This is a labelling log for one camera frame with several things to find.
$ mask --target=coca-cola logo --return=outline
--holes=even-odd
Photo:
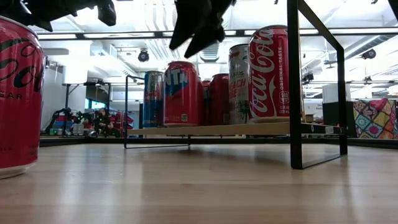
[[[258,117],[253,109],[261,113],[268,111],[267,106],[263,103],[267,99],[267,82],[259,73],[270,73],[275,69],[275,64],[271,59],[274,56],[274,51],[270,48],[270,45],[274,43],[273,37],[272,29],[256,32],[249,47],[249,83],[253,85],[249,108],[253,118]]]
[[[0,83],[12,79],[14,88],[24,88],[33,84],[33,90],[39,92],[42,87],[44,59],[41,54],[35,54],[38,51],[39,48],[29,39],[0,42]],[[2,94],[6,98],[12,96],[12,93]]]

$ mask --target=ceiling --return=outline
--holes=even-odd
[[[255,30],[274,24],[286,24],[286,2],[287,0],[279,0],[279,3],[274,5],[273,0],[238,0],[235,7],[229,8],[225,13],[223,26],[226,30]],[[376,4],[371,4],[371,0],[306,0],[306,2],[327,27],[392,27],[398,25],[387,0],[379,0]],[[84,9],[78,12],[78,17],[67,16],[53,21],[54,33],[144,32],[174,29],[177,18],[174,0],[133,0],[115,1],[114,3],[118,17],[115,26],[108,27],[97,20],[96,10]],[[301,15],[299,22],[301,28],[313,28]],[[46,33],[38,27],[33,27],[33,29],[40,34]],[[355,53],[355,49],[378,36],[353,35],[337,36],[336,38],[346,49],[347,55],[348,51]],[[188,43],[178,50],[171,51],[168,48],[169,41],[170,39],[132,39],[102,40],[101,43],[103,46],[115,47],[118,51],[117,59],[123,66],[129,67],[133,72],[141,75],[148,70],[165,70],[169,62],[183,59],[183,53]],[[216,73],[228,72],[230,47],[248,42],[249,37],[227,37],[218,46],[212,46],[215,49],[212,54],[205,50],[190,58],[189,61],[197,65],[202,79],[211,78]],[[398,39],[392,37],[388,41],[378,41],[377,43],[371,46],[377,52],[375,59],[358,59],[357,55],[347,59],[346,80],[363,80],[366,76],[373,76],[373,80],[398,78],[396,72],[398,62],[392,60],[392,58],[397,58],[395,51],[398,48],[395,46],[398,46]],[[58,47],[63,45],[63,42],[58,43]],[[137,57],[141,49],[148,50],[150,58],[148,62],[138,61]],[[303,72],[313,72],[316,81],[337,80],[336,68],[326,69],[329,65],[323,64],[325,60],[333,60],[334,53],[334,49],[325,43],[323,37],[302,37]],[[204,54],[207,57],[219,57],[219,59],[215,63],[204,63],[200,58]],[[91,76],[98,77],[100,74],[102,77],[122,76],[122,74],[109,74],[114,72],[103,72],[106,69],[102,69],[101,65],[94,65],[94,67],[96,68],[92,71],[95,72],[91,72]],[[305,88],[309,95],[318,93],[320,90],[322,90],[322,85],[308,85]]]

